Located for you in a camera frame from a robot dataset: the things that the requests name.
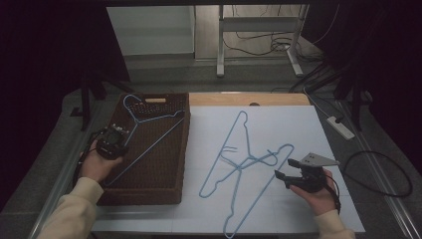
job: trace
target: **beige sleeve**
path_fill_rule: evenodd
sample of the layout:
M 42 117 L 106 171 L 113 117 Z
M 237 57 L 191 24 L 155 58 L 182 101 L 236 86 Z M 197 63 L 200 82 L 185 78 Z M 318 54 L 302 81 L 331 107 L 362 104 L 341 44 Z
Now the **beige sleeve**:
M 72 192 L 60 198 L 38 238 L 87 238 L 103 193 L 96 181 L 81 177 Z
M 320 239 L 355 238 L 354 232 L 345 228 L 338 216 L 337 210 L 332 210 L 323 215 L 316 216 L 315 220 L 319 228 Z

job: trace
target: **white power strip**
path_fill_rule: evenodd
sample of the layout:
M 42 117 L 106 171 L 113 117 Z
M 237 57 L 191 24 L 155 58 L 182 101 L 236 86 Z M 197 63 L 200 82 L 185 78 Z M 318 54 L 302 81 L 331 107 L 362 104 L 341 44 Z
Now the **white power strip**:
M 342 124 L 341 122 L 335 122 L 335 117 L 330 117 L 326 119 L 326 121 L 331 124 L 331 126 L 333 126 L 335 130 L 337 130 L 337 132 L 341 134 L 346 140 L 351 140 L 352 138 L 354 138 L 354 134 L 350 130 L 348 130 L 348 128 L 344 126 L 344 124 Z

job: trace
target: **cable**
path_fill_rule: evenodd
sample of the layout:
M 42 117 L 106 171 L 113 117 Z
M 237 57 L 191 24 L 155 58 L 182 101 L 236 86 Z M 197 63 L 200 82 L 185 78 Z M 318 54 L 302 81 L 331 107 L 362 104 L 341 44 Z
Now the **cable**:
M 314 94 L 314 96 L 316 96 L 318 99 L 320 99 L 320 100 L 326 102 L 327 104 L 329 104 L 333 109 L 335 109 L 341 115 L 341 117 L 337 118 L 337 121 L 336 121 L 337 123 L 341 122 L 341 120 L 344 119 L 344 113 L 341 110 L 339 110 L 337 107 L 335 107 L 331 102 L 329 102 L 326 99 L 319 97 L 315 94 Z
M 238 32 L 236 32 L 236 36 L 240 39 L 243 39 L 243 40 L 251 40 L 251 39 L 255 39 L 255 38 L 268 37 L 268 36 L 281 35 L 281 34 L 288 34 L 288 33 L 292 33 L 292 32 L 269 33 L 269 34 L 257 35 L 257 36 L 253 36 L 253 37 L 241 37 L 241 36 L 239 36 Z
M 337 213 L 340 214 L 341 202 L 340 202 L 340 191 L 338 189 L 338 184 L 332 177 L 330 177 L 328 175 L 325 175 L 325 177 L 330 178 L 335 185 L 336 191 L 334 191 L 334 189 L 332 189 L 330 186 L 328 186 L 327 183 L 323 187 L 329 192 L 329 194 L 331 194 L 331 197 L 334 200 L 335 209 L 337 209 Z
M 253 55 L 253 56 L 265 56 L 265 55 L 268 55 L 268 54 L 270 54 L 270 53 L 272 53 L 272 52 L 276 51 L 276 49 L 272 48 L 269 52 L 266 52 L 266 53 L 251 53 L 251 52 L 245 51 L 245 50 L 240 49 L 240 48 L 230 47 L 229 45 L 227 45 L 227 43 L 226 43 L 226 41 L 224 40 L 224 38 L 223 38 L 223 43 L 224 43 L 224 45 L 225 45 L 228 49 L 231 49 L 231 50 L 236 50 L 236 51 L 240 51 L 240 52 L 244 52 L 244 53 L 246 53 L 246 54 L 250 54 L 250 55 Z
M 388 192 L 383 192 L 383 191 L 380 191 L 378 189 L 375 189 L 375 188 L 372 188 L 372 187 L 368 186 L 367 184 L 365 184 L 365 183 L 357 180 L 356 178 L 354 178 L 350 174 L 348 174 L 346 172 L 347 167 L 348 167 L 348 164 L 351 162 L 352 159 L 355 159 L 356 156 L 358 156 L 360 154 L 363 154 L 363 153 L 374 153 L 374 154 L 377 154 L 377 155 L 380 155 L 380 156 L 384 157 L 385 159 L 387 159 L 388 161 L 390 161 L 391 163 L 393 163 L 403 173 L 403 175 L 406 177 L 406 180 L 407 180 L 407 183 L 408 183 L 408 189 L 407 189 L 407 191 L 405 193 L 402 193 L 402 194 L 392 194 L 392 193 L 388 193 Z M 390 197 L 407 197 L 410 194 L 412 194 L 412 192 L 413 192 L 413 184 L 412 184 L 412 181 L 410 180 L 409 175 L 407 175 L 407 173 L 404 171 L 404 169 L 397 162 L 395 162 L 393 159 L 391 159 L 387 155 L 382 154 L 382 153 L 377 152 L 377 151 L 363 150 L 363 151 L 359 151 L 359 152 L 354 153 L 345 162 L 344 168 L 343 168 L 343 170 L 341 170 L 341 173 L 343 175 L 347 176 L 348 178 L 350 178 L 351 180 L 353 180 L 354 182 L 356 182 L 357 184 L 363 186 L 364 188 L 366 188 L 366 189 L 368 189 L 370 191 L 373 191 L 373 192 L 382 194 L 384 196 L 390 196 Z
M 261 14 L 261 16 L 260 17 L 262 17 L 262 16 L 264 16 L 266 13 L 267 13 L 267 11 L 268 11 L 268 7 L 269 7 L 270 5 L 267 5 L 267 8 L 265 9 L 265 12 L 263 13 L 263 14 Z
M 314 74 L 318 73 L 322 69 L 326 68 L 328 66 L 327 62 L 322 62 L 317 67 L 315 67 L 310 73 L 308 73 L 306 76 L 301 78 L 298 82 L 296 82 L 294 85 L 291 86 L 289 89 L 289 93 L 293 93 L 295 91 L 295 88 L 300 85 L 301 83 L 307 81 L 310 77 L 312 77 Z
M 310 95 L 308 95 L 308 93 L 307 93 L 307 90 L 306 90 L 306 87 L 304 86 L 304 93 L 305 93 L 305 95 L 307 95 L 307 97 L 311 100 L 311 102 L 313 102 L 314 103 L 314 106 L 320 111 L 320 112 L 322 112 L 324 115 L 326 115 L 326 117 L 327 118 L 329 118 L 329 115 L 325 112 L 325 111 L 323 111 L 320 107 L 319 107 L 319 105 L 310 97 Z
M 322 39 L 326 36 L 326 34 L 328 34 L 329 30 L 331 30 L 332 25 L 334 25 L 335 18 L 337 17 L 337 13 L 338 13 L 338 9 L 339 9 L 339 8 L 340 8 L 340 5 L 338 4 L 338 5 L 337 5 L 337 9 L 335 10 L 334 17 L 333 17 L 333 19 L 332 19 L 332 21 L 331 21 L 331 24 L 330 24 L 330 25 L 329 25 L 329 27 L 328 27 L 328 30 L 326 30 L 325 34 L 323 34 L 323 35 L 322 35 L 322 37 L 320 37 L 318 40 L 314 41 L 314 42 L 313 42 L 313 45 L 314 45 L 315 43 L 319 42 L 320 40 L 322 40 Z

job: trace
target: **wall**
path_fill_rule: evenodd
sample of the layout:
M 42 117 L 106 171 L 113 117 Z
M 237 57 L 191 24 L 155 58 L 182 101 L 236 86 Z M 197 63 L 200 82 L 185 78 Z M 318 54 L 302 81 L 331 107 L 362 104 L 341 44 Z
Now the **wall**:
M 124 56 L 194 52 L 192 6 L 112 7 L 109 18 Z

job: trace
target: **person's left hand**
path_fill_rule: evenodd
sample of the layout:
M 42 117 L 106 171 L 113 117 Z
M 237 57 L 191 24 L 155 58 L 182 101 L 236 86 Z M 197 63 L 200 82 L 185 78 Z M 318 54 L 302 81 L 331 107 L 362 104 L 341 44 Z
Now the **person's left hand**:
M 82 165 L 81 176 L 88 177 L 100 183 L 114 167 L 123 162 L 123 157 L 118 157 L 115 160 L 107 160 L 97 153 L 96 145 L 97 141 L 95 140 L 91 144 L 90 152 Z

